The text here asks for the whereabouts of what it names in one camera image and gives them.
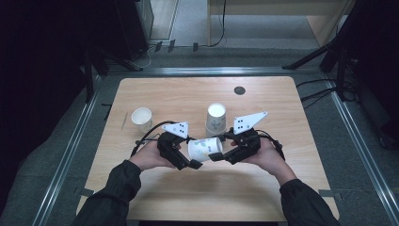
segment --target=table surface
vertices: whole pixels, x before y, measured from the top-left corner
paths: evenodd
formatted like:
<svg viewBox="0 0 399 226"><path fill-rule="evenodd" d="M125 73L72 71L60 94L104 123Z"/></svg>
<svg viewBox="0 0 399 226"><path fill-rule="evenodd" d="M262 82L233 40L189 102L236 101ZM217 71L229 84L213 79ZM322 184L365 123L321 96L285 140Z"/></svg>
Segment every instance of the table surface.
<svg viewBox="0 0 399 226"><path fill-rule="evenodd" d="M234 93L243 87L243 95ZM283 145L287 163L314 190L330 190L294 80L272 77L127 78L120 82L85 188L102 189L109 172L129 158L143 134L131 114L146 106L153 123L188 121L189 136L205 137L207 108L222 103L227 124L234 117L267 111L255 129ZM232 149L223 144L224 152ZM182 153L187 156L186 144ZM130 202L128 219L201 221L285 221L279 184L260 168L244 163L206 161L199 170L157 168L144 171L142 187ZM333 198L324 198L339 217ZM82 197L77 212L86 198Z"/></svg>

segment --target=cable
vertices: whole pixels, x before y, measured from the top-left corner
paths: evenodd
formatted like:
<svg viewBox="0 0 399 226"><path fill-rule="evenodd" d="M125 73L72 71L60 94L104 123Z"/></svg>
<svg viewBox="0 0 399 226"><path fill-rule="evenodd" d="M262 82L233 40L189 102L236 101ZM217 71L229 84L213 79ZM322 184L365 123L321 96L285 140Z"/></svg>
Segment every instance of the cable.
<svg viewBox="0 0 399 226"><path fill-rule="evenodd" d="M152 46L151 48L149 48L149 49L146 51L147 57L148 57L148 59L149 59L149 62L147 63L147 65L145 65L145 66L140 66L140 65L138 65L138 64L135 64L133 61L130 61L130 64L133 65L133 66L136 66L136 67L138 67L138 68L142 68L142 69L143 69L143 68L147 68L148 66L150 66L151 63L152 63L152 58L151 58L151 56L150 56L150 50L153 49L154 47L155 47L155 46Z"/></svg>
<svg viewBox="0 0 399 226"><path fill-rule="evenodd" d="M262 132L262 134L259 135L259 137L263 137L263 138L267 138L268 140L270 140L272 142L272 144L275 146L275 150L277 151L277 153L281 156L282 159L284 159L285 161L285 156L284 156L284 152L282 151L282 145L279 143L278 140L273 139L269 134L267 134L265 131L263 130L255 130L257 132Z"/></svg>
<svg viewBox="0 0 399 226"><path fill-rule="evenodd" d="M217 11L220 11L220 5L219 5L219 4L217 4ZM218 13L217 13L217 19L219 20L220 26L223 27L223 23L222 23L222 21L220 20L220 14L218 14Z"/></svg>
<svg viewBox="0 0 399 226"><path fill-rule="evenodd" d="M311 81L299 83L298 85L296 85L296 87L298 88L298 87L300 87L300 86L302 86L302 85L305 85L305 84L314 83L314 82L322 82L322 81L332 81L332 82L336 82L337 79L327 79L327 78L325 78L325 79L316 79L316 80L311 80Z"/></svg>
<svg viewBox="0 0 399 226"><path fill-rule="evenodd" d="M200 47L215 47L217 46L224 38L224 34L225 34L225 16L226 16L226 1L224 0L224 4L223 4L223 19L222 19L222 36L220 37L220 40L212 45L200 45Z"/></svg>
<svg viewBox="0 0 399 226"><path fill-rule="evenodd" d="M150 137L150 138L145 138L144 140L143 140L143 142L142 143L140 143L140 141L139 140L136 140L136 145L138 145L138 144L146 144L148 141L156 141L156 140L158 140L156 137L158 137L158 136L161 136L160 134L156 134L156 135L154 135L154 136L152 136L152 137Z"/></svg>
<svg viewBox="0 0 399 226"><path fill-rule="evenodd" d="M143 137L140 141L136 142L136 146L133 148L132 154L131 154L130 156L132 157L134 154L137 153L138 147L140 147L141 144L144 144L144 143L145 143L144 141L145 141L145 140L147 139L147 137L152 133L152 131L154 131L156 128L158 128L158 127L161 126L161 125L164 125L164 124L174 124L174 123L176 123L176 122L174 122L174 121L162 121L162 122L156 124L149 132L147 132L147 134L144 135L144 137Z"/></svg>
<svg viewBox="0 0 399 226"><path fill-rule="evenodd" d="M314 104L316 104L316 102L320 101L321 99L323 99L324 97L326 97L327 95L329 95L331 92L326 92L325 94L323 94L322 96L320 96L319 98L317 98L314 102L312 102L311 104L304 106L303 108L306 109Z"/></svg>
<svg viewBox="0 0 399 226"><path fill-rule="evenodd" d="M306 96L306 97L302 97L302 98L300 99L300 101L301 101L302 103L304 103L304 102L308 101L309 99L319 97L320 94L324 94L325 92L331 93L332 91L335 91L335 90L336 90L336 88L323 89L323 90L318 91L318 92L316 92L316 93L314 93L314 94L312 94L312 95L309 95L309 96Z"/></svg>

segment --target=person's right hand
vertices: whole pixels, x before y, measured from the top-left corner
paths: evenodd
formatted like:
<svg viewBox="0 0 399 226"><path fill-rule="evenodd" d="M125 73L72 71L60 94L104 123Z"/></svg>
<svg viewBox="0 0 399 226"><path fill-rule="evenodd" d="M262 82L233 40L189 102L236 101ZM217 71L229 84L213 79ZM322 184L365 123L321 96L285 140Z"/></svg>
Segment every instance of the person's right hand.
<svg viewBox="0 0 399 226"><path fill-rule="evenodd" d="M281 186L296 178L293 170L281 158L276 148L267 138L261 138L261 148L255 155L241 162L254 164L266 170L271 175L276 176Z"/></svg>

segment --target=overturned paper cup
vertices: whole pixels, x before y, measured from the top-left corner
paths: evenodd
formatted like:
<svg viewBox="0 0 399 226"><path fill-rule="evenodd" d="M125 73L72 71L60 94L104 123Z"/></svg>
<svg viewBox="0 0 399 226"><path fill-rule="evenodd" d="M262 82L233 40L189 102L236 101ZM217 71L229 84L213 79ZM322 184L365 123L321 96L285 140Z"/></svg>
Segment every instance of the overturned paper cup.
<svg viewBox="0 0 399 226"><path fill-rule="evenodd" d="M226 106L221 103L213 103L208 107L206 127L214 133L226 128Z"/></svg>
<svg viewBox="0 0 399 226"><path fill-rule="evenodd" d="M226 125L225 125L224 129L222 129L221 131L215 132L215 131L210 130L208 128L208 126L206 125L206 123L205 123L205 137L207 137L207 138L211 138L211 137L214 137L214 136L222 135L225 132L226 132Z"/></svg>
<svg viewBox="0 0 399 226"><path fill-rule="evenodd" d="M191 159L199 162L205 162L211 160L209 154L211 153L222 153L223 145L219 138L206 138L190 140L188 142L188 155Z"/></svg>

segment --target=person's left hand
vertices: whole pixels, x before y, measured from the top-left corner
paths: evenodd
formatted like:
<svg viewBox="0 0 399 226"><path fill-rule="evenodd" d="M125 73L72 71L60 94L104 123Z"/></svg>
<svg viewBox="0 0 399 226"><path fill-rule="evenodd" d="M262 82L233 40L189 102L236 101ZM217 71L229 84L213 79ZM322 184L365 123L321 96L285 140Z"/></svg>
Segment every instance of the person's left hand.
<svg viewBox="0 0 399 226"><path fill-rule="evenodd" d="M175 168L169 161L162 157L157 148L157 141L150 141L144 145L129 161L138 166L141 171L156 167Z"/></svg>

